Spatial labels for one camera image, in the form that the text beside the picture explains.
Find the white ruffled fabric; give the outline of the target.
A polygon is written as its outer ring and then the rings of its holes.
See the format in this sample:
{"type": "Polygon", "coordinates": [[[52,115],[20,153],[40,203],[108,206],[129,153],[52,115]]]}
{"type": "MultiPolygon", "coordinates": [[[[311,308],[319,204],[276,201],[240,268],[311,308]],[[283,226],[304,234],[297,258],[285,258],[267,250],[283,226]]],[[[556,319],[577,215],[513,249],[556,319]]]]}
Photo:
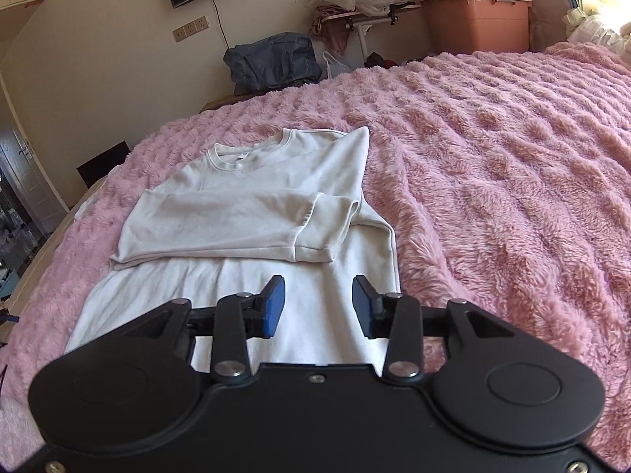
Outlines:
{"type": "Polygon", "coordinates": [[[604,13],[585,13],[572,9],[562,18],[566,24],[567,39],[574,44],[592,44],[607,48],[625,63],[630,63],[630,24],[627,22],[617,30],[610,27],[604,13]]]}

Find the white plastic bag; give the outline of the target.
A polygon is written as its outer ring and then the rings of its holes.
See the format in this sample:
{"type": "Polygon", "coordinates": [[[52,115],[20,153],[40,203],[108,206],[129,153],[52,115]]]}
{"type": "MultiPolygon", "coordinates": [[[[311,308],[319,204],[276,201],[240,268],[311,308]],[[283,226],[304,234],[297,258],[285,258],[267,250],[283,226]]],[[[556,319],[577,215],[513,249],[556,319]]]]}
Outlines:
{"type": "Polygon", "coordinates": [[[338,60],[328,50],[324,50],[322,52],[322,59],[325,64],[326,77],[328,79],[353,72],[353,69],[349,65],[346,65],[344,62],[338,60]]]}

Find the small folding side table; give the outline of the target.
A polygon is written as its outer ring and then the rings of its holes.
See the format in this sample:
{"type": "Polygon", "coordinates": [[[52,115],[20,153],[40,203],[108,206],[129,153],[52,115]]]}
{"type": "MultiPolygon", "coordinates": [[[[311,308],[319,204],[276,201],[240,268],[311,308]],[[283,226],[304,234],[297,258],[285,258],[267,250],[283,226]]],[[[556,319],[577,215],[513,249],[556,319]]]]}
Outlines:
{"type": "Polygon", "coordinates": [[[389,6],[389,11],[384,16],[367,16],[358,11],[329,15],[321,19],[321,24],[327,22],[341,21],[345,28],[357,35],[360,51],[362,52],[362,60],[368,61],[369,52],[366,42],[368,30],[377,24],[389,24],[394,26],[405,13],[418,11],[421,9],[420,3],[408,2],[402,6],[389,6]]]}

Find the orange plastic storage bin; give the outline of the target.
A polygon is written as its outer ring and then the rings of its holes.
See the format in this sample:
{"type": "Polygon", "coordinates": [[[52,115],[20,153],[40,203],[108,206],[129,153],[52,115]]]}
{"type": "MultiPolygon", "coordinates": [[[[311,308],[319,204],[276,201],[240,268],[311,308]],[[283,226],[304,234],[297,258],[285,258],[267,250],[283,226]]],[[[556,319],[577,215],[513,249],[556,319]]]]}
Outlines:
{"type": "Polygon", "coordinates": [[[419,0],[436,52],[529,50],[532,0],[419,0]]]}

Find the dark blue duffel bag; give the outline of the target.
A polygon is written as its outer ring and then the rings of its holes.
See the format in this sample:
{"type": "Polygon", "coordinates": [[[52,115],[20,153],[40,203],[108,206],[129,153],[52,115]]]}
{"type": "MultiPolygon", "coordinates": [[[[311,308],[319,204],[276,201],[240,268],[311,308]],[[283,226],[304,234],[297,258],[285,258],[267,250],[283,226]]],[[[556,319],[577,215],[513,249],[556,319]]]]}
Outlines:
{"type": "Polygon", "coordinates": [[[308,35],[284,32],[226,50],[235,95],[282,90],[315,83],[323,71],[308,35]]]}

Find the pink fluffy bed blanket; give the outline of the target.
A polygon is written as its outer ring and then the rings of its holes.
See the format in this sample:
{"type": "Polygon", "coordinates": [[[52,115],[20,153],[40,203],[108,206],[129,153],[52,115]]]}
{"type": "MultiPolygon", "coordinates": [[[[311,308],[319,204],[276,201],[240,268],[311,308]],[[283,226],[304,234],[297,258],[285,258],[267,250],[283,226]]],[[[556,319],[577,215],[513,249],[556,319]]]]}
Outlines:
{"type": "Polygon", "coordinates": [[[364,187],[395,228],[404,288],[467,296],[591,367],[607,392],[592,448],[630,464],[630,71],[594,45],[440,56],[260,96],[140,142],[63,227],[1,352],[1,459],[39,439],[26,394],[109,270],[143,190],[210,151],[284,128],[371,132],[364,187]]]}

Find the white room door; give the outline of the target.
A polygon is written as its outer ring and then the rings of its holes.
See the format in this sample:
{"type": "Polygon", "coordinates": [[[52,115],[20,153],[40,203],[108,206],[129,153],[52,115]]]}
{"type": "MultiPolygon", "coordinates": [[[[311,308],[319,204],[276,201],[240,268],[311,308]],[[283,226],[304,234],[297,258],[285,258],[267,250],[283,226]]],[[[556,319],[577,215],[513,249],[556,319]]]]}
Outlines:
{"type": "Polygon", "coordinates": [[[69,212],[36,157],[1,80],[1,169],[30,217],[46,235],[54,233],[69,212]]]}

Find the wall power socket strip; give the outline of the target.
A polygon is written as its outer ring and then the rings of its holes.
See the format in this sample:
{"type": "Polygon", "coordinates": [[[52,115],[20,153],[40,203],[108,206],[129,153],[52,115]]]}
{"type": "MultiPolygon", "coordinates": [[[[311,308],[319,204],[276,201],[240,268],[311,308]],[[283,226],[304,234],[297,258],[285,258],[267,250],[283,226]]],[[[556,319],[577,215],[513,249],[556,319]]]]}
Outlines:
{"type": "Polygon", "coordinates": [[[193,21],[189,21],[182,27],[175,29],[172,34],[176,43],[182,42],[184,39],[206,30],[209,28],[209,22],[205,16],[201,16],[193,21]]]}

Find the white sweatshirt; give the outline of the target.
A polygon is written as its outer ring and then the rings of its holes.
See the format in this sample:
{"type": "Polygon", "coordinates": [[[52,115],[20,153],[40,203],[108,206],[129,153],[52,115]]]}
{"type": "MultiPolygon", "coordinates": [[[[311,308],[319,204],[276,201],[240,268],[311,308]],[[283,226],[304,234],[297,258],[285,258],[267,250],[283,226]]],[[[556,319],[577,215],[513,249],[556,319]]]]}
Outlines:
{"type": "Polygon", "coordinates": [[[386,344],[362,334],[352,304],[357,276],[400,287],[395,231],[362,191],[368,153],[364,127],[213,146],[141,194],[67,346],[176,298],[201,309],[281,276],[284,310],[271,339],[249,341],[252,363],[381,367],[386,344]]]}

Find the black box beside bed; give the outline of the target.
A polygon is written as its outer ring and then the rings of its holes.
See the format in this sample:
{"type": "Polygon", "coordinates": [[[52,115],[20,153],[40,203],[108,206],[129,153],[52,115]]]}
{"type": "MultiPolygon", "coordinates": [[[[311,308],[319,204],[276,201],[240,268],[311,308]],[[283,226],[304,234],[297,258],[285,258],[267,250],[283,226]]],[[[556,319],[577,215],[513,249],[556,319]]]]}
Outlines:
{"type": "Polygon", "coordinates": [[[115,167],[124,164],[130,152],[127,143],[122,141],[79,166],[77,172],[84,185],[91,188],[115,167]]]}

